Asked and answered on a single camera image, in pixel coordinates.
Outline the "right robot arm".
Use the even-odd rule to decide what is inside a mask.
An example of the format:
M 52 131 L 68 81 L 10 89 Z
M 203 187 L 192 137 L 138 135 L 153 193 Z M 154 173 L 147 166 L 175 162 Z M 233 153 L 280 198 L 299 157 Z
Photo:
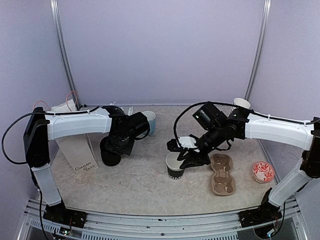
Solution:
M 292 120 L 255 112 L 239 105 L 230 115 L 218 109 L 218 102 L 199 102 L 192 116 L 206 131 L 200 138 L 174 135 L 171 152 L 179 152 L 181 170 L 209 164 L 205 157 L 224 142 L 258 139 L 287 144 L 303 150 L 299 164 L 275 187 L 267 191 L 256 210 L 256 218 L 266 222 L 281 205 L 312 179 L 320 177 L 320 119 Z

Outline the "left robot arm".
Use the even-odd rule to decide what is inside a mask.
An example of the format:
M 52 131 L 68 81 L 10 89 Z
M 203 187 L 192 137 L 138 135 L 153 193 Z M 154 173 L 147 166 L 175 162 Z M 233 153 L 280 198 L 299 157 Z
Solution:
M 129 156 L 135 141 L 144 139 L 150 124 L 142 112 L 125 114 L 119 107 L 108 105 L 75 112 L 45 112 L 37 107 L 29 114 L 23 135 L 25 160 L 35 184 L 42 192 L 49 212 L 63 223 L 70 218 L 56 186 L 51 166 L 49 141 L 84 134 L 107 134 L 100 142 L 102 161 L 116 166 L 122 155 Z

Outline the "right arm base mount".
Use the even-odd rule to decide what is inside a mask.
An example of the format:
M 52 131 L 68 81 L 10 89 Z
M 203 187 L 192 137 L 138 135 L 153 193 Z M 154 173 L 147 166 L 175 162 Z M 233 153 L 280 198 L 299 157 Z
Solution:
M 283 217 L 280 207 L 269 203 L 271 190 L 272 188 L 264 194 L 261 204 L 257 208 L 243 210 L 238 213 L 242 228 L 275 221 Z

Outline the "black paper coffee cup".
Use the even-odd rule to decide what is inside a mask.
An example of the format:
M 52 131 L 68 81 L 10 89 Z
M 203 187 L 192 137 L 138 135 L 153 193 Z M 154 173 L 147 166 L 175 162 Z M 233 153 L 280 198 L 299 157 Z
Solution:
M 174 180 L 181 179 L 185 171 L 180 168 L 182 161 L 178 161 L 178 156 L 178 152 L 171 152 L 165 158 L 168 176 Z

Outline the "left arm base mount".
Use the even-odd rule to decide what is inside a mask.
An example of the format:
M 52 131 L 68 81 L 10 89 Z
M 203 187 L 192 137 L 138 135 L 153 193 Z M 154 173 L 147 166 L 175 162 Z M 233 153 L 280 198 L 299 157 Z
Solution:
M 86 223 L 87 213 L 80 210 L 66 208 L 64 202 L 61 201 L 53 206 L 46 205 L 43 217 L 45 220 L 49 220 L 54 223 L 83 229 Z

